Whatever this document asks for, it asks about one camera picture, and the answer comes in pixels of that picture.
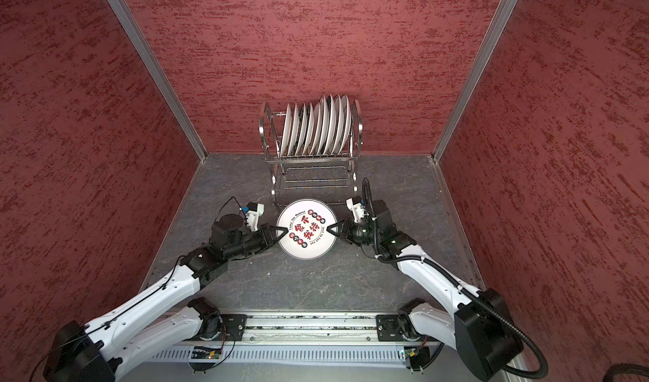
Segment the aluminium right corner post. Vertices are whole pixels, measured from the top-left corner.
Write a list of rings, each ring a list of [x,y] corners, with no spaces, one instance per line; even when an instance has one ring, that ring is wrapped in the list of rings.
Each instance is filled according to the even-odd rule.
[[[500,0],[493,18],[489,23],[488,30],[483,37],[476,57],[473,60],[471,69],[467,74],[466,81],[461,88],[454,107],[451,110],[446,126],[444,127],[444,130],[434,148],[432,158],[435,164],[441,163],[444,152],[451,142],[451,138],[461,121],[464,111],[472,98],[473,92],[478,86],[483,72],[488,66],[518,1],[519,0]]]

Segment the aluminium left corner post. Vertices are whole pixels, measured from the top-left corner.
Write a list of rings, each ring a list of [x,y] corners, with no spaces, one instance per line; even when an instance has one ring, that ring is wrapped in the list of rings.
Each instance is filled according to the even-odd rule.
[[[198,132],[194,128],[189,115],[187,114],[184,106],[182,105],[179,97],[172,88],[172,84],[167,78],[161,64],[155,56],[149,42],[145,38],[144,32],[141,30],[136,21],[135,16],[129,9],[126,0],[106,0],[111,7],[113,13],[118,18],[118,21],[126,33],[128,39],[132,43],[136,52],[139,54],[143,64],[145,64],[150,77],[152,77],[155,85],[162,94],[167,106],[169,106],[173,116],[176,118],[182,132],[186,139],[191,144],[194,152],[196,153],[199,161],[204,163],[209,155],[203,141],[199,137]]]

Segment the small circuit board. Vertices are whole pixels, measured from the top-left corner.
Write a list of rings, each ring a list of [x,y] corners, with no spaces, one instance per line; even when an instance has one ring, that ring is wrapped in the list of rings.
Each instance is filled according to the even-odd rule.
[[[223,354],[222,348],[194,347],[190,358],[192,360],[220,360]]]
[[[430,359],[430,350],[424,348],[404,348],[401,351],[402,362],[412,372],[423,371]]]

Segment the aluminium corner post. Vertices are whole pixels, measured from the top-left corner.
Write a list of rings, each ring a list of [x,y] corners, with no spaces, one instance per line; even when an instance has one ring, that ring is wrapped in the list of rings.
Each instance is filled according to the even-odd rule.
[[[483,72],[488,66],[518,1],[519,0],[500,0],[493,18],[489,23],[488,30],[483,37],[476,57],[473,60],[471,69],[467,74],[466,81],[461,88],[454,107],[451,110],[446,126],[444,127],[444,130],[434,148],[432,158],[435,164],[441,163],[444,152],[451,142],[451,138],[461,121],[464,111],[472,98],[473,92],[478,86]]]
[[[161,64],[155,56],[149,42],[145,38],[144,32],[141,30],[136,21],[135,16],[129,9],[126,0],[106,0],[111,7],[113,13],[118,18],[118,21],[126,33],[128,39],[132,43],[136,52],[139,54],[143,64],[145,64],[150,77],[152,77],[155,85],[162,94],[167,106],[169,106],[173,116],[176,118],[182,132],[186,139],[191,144],[194,152],[196,153],[199,161],[204,163],[209,155],[203,141],[199,137],[198,132],[194,128],[189,115],[187,114],[184,106],[182,105],[179,97],[172,88],[172,84],[167,78]]]

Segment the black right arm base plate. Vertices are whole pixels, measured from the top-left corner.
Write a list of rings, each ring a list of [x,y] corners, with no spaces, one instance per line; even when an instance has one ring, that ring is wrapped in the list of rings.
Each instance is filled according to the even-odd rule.
[[[405,314],[377,314],[375,321],[379,341],[416,342],[423,339]]]

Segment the stainless steel dish rack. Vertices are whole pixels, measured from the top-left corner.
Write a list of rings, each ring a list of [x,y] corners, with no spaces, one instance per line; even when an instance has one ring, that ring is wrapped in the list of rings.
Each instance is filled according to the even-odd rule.
[[[285,206],[297,199],[315,198],[343,205],[359,193],[357,165],[363,145],[363,119],[359,102],[350,99],[350,103],[353,121],[345,153],[293,157],[280,156],[286,110],[273,110],[267,102],[261,104],[259,133],[271,175],[270,194],[276,204]]]

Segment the white plate red characters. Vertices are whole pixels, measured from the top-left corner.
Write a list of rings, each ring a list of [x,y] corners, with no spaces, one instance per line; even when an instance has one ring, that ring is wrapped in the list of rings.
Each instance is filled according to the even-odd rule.
[[[336,213],[317,199],[292,202],[280,213],[277,226],[287,228],[279,244],[282,250],[298,260],[317,260],[334,246],[336,237],[327,231],[337,223]]]

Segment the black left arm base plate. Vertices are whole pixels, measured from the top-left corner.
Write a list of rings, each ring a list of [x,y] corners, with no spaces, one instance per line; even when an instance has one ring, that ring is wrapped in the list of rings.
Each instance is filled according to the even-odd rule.
[[[246,314],[221,314],[206,319],[195,336],[200,341],[242,341],[248,316]]]

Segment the white plate leftmost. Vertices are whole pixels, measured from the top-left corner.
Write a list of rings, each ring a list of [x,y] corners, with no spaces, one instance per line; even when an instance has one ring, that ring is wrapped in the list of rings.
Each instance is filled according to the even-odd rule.
[[[290,150],[290,143],[292,139],[292,120],[293,120],[293,109],[291,104],[287,105],[284,126],[282,130],[282,143],[280,148],[280,156],[287,157]]]

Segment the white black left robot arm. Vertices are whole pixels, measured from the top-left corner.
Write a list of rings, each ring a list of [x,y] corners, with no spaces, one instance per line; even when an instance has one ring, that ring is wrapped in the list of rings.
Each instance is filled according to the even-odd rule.
[[[289,232],[258,222],[259,214],[226,215],[209,243],[178,257],[153,286],[84,325],[76,321],[56,334],[45,358],[47,381],[117,381],[148,358],[197,337],[224,345],[230,333],[219,309],[198,292],[234,259],[264,252]]]

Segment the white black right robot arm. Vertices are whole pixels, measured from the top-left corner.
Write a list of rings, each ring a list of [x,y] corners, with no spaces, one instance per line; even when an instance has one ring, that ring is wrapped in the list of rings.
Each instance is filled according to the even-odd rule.
[[[412,278],[439,304],[421,299],[404,308],[407,328],[432,336],[459,354],[466,368],[481,381],[510,365],[524,349],[505,299],[493,289],[481,290],[453,275],[433,260],[417,241],[398,230],[382,200],[348,199],[351,215],[328,226],[328,233],[351,244],[372,247],[375,258]]]

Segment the right small circuit board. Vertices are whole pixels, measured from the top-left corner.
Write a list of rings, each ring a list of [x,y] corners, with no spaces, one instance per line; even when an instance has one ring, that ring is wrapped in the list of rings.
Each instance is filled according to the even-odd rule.
[[[423,371],[430,359],[430,350],[424,348],[404,348],[401,351],[402,362],[412,372]]]

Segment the white plate black emblem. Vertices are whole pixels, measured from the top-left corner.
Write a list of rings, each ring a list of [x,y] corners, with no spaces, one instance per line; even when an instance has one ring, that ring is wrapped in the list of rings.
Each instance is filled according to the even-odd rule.
[[[346,146],[346,142],[349,139],[351,130],[352,130],[352,108],[351,108],[351,103],[348,95],[344,95],[341,98],[341,105],[343,106],[343,112],[344,112],[344,117],[345,117],[345,122],[343,126],[343,137],[341,138],[341,144],[339,147],[339,153],[343,154],[345,153],[344,149]]]

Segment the left small circuit board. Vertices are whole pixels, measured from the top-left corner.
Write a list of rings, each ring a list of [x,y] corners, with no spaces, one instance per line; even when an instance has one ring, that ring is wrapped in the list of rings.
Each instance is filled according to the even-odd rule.
[[[194,347],[190,358],[192,360],[220,360],[223,354],[222,348]]]

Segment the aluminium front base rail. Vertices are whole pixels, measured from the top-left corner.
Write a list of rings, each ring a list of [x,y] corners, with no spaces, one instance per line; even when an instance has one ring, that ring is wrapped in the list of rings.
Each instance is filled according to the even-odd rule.
[[[249,312],[242,341],[180,341],[145,362],[186,362],[191,365],[219,363],[278,363],[370,368],[406,368],[404,348],[430,350],[430,359],[441,348],[450,348],[432,336],[422,341],[378,340],[372,313],[276,313]],[[222,348],[220,360],[192,360],[194,347]]]

